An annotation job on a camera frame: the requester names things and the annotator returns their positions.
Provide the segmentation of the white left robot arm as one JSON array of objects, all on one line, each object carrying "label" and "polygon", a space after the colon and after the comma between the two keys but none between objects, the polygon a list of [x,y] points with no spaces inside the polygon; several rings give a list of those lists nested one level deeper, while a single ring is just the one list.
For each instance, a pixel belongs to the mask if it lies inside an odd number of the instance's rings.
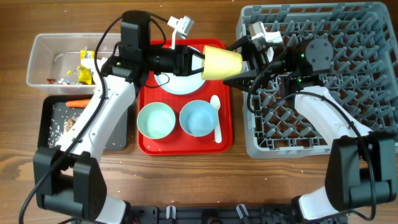
[{"label": "white left robot arm", "polygon": [[100,169],[105,144],[149,72],[193,75],[201,71],[192,69],[193,57],[204,55],[186,45],[151,45],[131,53],[124,49],[121,46],[102,66],[94,63],[99,88],[73,129],[54,147],[38,147],[33,158],[35,186],[28,199],[35,198],[39,208],[88,222],[131,221],[130,204],[107,193]]}]

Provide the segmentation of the orange carrot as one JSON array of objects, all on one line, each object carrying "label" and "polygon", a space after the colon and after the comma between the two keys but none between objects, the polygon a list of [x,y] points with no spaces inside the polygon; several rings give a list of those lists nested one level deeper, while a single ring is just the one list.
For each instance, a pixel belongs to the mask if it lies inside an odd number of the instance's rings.
[{"label": "orange carrot", "polygon": [[90,99],[67,101],[66,106],[69,108],[86,108],[90,101]]}]

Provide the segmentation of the black plastic tray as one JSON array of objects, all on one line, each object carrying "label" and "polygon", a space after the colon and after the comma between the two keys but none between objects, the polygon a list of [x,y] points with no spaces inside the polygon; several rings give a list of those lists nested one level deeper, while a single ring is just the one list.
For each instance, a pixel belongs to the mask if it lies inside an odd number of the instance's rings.
[{"label": "black plastic tray", "polygon": [[[40,120],[40,129],[37,147],[48,147],[50,116],[52,115],[52,106],[55,103],[67,102],[73,100],[84,100],[91,98],[92,95],[52,95],[46,97],[43,102],[42,116]],[[105,151],[123,150],[127,146],[127,125],[128,110],[126,110],[110,135],[106,143]]]}]

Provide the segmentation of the light blue bowl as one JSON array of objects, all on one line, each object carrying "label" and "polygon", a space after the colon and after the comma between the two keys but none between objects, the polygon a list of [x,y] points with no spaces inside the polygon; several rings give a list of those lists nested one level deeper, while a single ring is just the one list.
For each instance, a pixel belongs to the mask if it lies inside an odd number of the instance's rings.
[{"label": "light blue bowl", "polygon": [[209,102],[193,100],[181,109],[179,122],[188,135],[196,138],[204,137],[216,128],[218,114]]}]

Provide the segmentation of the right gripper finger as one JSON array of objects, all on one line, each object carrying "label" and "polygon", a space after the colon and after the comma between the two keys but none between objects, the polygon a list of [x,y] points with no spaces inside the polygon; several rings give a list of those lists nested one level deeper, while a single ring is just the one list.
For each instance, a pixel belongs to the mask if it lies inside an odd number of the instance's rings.
[{"label": "right gripper finger", "polygon": [[248,36],[242,36],[240,39],[238,39],[236,42],[231,44],[226,49],[229,51],[234,51],[237,50],[238,48],[241,48],[241,53],[248,53],[250,51],[250,44],[251,44],[251,38]]},{"label": "right gripper finger", "polygon": [[250,70],[224,79],[223,84],[233,88],[237,88],[241,91],[248,92],[252,83],[259,74],[259,70]]}]

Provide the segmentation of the red serving tray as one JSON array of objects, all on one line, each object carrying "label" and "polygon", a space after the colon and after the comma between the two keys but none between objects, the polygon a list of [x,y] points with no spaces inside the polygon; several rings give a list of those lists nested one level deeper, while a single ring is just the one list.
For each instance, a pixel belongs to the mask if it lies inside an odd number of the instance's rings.
[{"label": "red serving tray", "polygon": [[[179,122],[179,113],[183,106],[192,100],[209,101],[213,95],[218,95],[221,101],[219,110],[222,141],[216,143],[214,134],[203,137],[193,137],[187,134]],[[151,156],[209,154],[224,152],[233,143],[233,120],[231,115],[230,89],[221,80],[206,81],[197,91],[187,95],[174,95],[161,87],[144,87],[139,94],[138,108],[153,102],[162,102],[170,106],[176,114],[174,130],[165,138],[150,139],[143,134],[137,134],[137,145]]]}]

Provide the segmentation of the green bowl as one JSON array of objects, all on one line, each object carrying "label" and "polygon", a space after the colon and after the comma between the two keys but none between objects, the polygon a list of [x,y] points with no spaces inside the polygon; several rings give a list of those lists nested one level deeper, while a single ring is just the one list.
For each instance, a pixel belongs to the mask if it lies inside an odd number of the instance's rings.
[{"label": "green bowl", "polygon": [[167,137],[174,129],[176,116],[173,109],[161,102],[145,105],[137,115],[139,132],[149,139]]}]

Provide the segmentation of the light blue plate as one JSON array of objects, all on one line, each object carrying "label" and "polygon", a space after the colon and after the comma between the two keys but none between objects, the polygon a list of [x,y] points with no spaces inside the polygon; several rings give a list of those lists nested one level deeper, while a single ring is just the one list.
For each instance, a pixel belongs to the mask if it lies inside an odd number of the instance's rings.
[{"label": "light blue plate", "polygon": [[174,95],[187,95],[197,91],[205,83],[201,79],[201,73],[187,77],[179,77],[173,73],[161,73],[154,76],[157,85],[163,90]]}]

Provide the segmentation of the red snack wrapper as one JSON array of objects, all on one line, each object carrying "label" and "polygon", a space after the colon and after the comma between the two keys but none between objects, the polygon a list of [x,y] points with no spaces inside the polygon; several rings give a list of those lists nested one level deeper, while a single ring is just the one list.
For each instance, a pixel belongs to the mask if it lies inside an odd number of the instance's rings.
[{"label": "red snack wrapper", "polygon": [[61,78],[61,79],[48,78],[47,82],[49,85],[82,85],[81,82],[73,82],[70,80],[66,80],[64,78]]}]

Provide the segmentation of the yellow plastic cup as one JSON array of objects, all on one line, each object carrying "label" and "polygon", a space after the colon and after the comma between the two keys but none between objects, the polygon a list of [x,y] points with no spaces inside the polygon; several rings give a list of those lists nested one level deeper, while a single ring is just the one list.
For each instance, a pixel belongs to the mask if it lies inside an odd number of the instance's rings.
[{"label": "yellow plastic cup", "polygon": [[243,70],[243,57],[237,52],[206,45],[203,54],[205,59],[202,61],[202,80],[224,80],[240,74]]}]

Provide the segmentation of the clear plastic bin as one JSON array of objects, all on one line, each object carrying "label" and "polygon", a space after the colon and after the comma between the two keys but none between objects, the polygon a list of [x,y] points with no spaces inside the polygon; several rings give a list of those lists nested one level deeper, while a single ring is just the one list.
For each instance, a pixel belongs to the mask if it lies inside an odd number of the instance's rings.
[{"label": "clear plastic bin", "polygon": [[89,95],[96,85],[49,85],[48,78],[77,82],[80,50],[94,51],[102,33],[39,34],[35,37],[27,67],[26,83],[48,95]]}]

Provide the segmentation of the white tissue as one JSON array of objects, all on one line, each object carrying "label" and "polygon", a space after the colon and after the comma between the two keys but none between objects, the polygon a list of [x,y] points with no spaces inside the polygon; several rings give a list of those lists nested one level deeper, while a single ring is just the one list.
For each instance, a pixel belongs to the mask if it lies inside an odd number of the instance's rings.
[{"label": "white tissue", "polygon": [[[106,63],[107,60],[108,60],[107,57],[103,57],[102,59],[97,59],[96,60],[97,68],[101,70],[102,66]],[[84,58],[81,61],[81,64],[90,71],[92,77],[91,84],[96,85],[97,83],[100,83],[98,71],[95,66],[95,60],[93,58]]]}]

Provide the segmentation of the brown food scrap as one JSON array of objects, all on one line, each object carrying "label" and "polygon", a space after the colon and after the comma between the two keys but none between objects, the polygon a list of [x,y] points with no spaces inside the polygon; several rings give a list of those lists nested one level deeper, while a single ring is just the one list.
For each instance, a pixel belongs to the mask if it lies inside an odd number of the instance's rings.
[{"label": "brown food scrap", "polygon": [[71,128],[73,127],[73,125],[76,123],[76,121],[74,119],[69,119],[67,121],[67,125],[65,126],[65,131],[69,132],[69,130],[71,130]]}]

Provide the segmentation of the white rice pile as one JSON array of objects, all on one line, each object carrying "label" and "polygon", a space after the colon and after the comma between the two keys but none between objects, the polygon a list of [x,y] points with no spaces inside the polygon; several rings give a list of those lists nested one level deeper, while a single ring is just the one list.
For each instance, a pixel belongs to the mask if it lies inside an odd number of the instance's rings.
[{"label": "white rice pile", "polygon": [[69,108],[65,102],[55,103],[50,116],[48,147],[54,147],[65,133],[70,120],[77,121],[83,108]]}]

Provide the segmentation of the yellow snack wrapper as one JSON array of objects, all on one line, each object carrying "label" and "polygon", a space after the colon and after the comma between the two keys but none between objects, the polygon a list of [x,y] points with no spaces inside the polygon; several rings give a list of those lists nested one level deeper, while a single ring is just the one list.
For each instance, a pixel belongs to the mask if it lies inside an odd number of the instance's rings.
[{"label": "yellow snack wrapper", "polygon": [[80,65],[67,72],[68,76],[78,72],[77,82],[84,85],[93,84],[93,72],[95,52],[92,50],[80,50]]}]

